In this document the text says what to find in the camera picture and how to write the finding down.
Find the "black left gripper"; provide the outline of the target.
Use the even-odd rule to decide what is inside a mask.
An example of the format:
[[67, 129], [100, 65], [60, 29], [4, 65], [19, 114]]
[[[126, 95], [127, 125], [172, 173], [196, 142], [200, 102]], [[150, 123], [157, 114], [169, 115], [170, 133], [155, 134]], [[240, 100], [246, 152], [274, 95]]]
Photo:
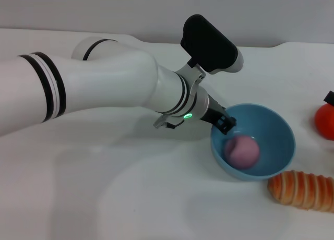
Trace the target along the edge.
[[225, 116], [225, 108], [222, 107], [213, 97], [208, 95], [208, 108], [201, 120], [210, 124], [222, 132], [227, 134], [233, 127], [236, 126], [236, 119], [232, 116]]

